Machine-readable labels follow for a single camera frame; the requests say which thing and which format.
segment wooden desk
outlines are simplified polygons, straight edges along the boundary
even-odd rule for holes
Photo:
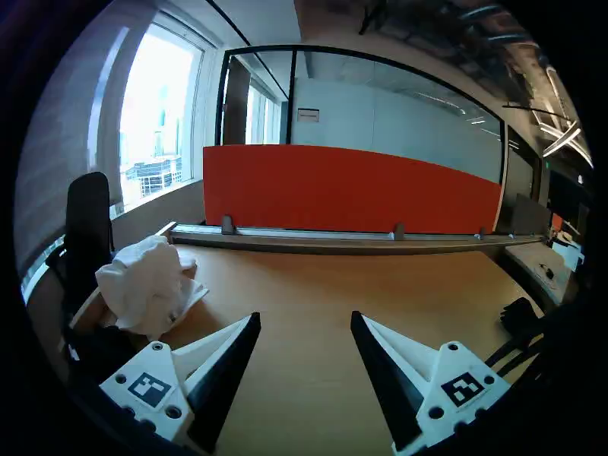
[[[163,337],[173,349],[261,313],[219,456],[390,455],[392,439],[350,333],[351,311],[434,348],[459,340],[485,359],[508,339],[500,311],[526,296],[480,252],[351,257],[178,248],[197,258],[195,278],[210,292]]]

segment cable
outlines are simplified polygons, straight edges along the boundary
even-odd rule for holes
[[[503,108],[509,109],[523,109],[524,111],[536,111],[536,112],[544,112],[545,114],[549,114],[550,116],[559,117],[560,119],[564,119],[565,121],[571,122],[567,117],[561,116],[555,112],[545,111],[544,109],[536,109],[536,108],[527,108],[526,106],[511,106],[511,105],[502,105]]]

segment red partition panel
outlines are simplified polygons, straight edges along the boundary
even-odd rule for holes
[[[393,155],[299,145],[206,147],[207,223],[406,233],[487,233],[500,185]]]

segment white cloth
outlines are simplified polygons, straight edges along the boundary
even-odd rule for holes
[[[180,323],[208,291],[182,274],[195,263],[193,258],[180,258],[164,236],[148,236],[124,247],[95,273],[101,294],[117,317],[116,326],[156,340]]]

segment glass partition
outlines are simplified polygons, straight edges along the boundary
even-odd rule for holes
[[[501,123],[468,98],[350,55],[302,51],[298,62],[292,144],[397,155],[500,183]]]

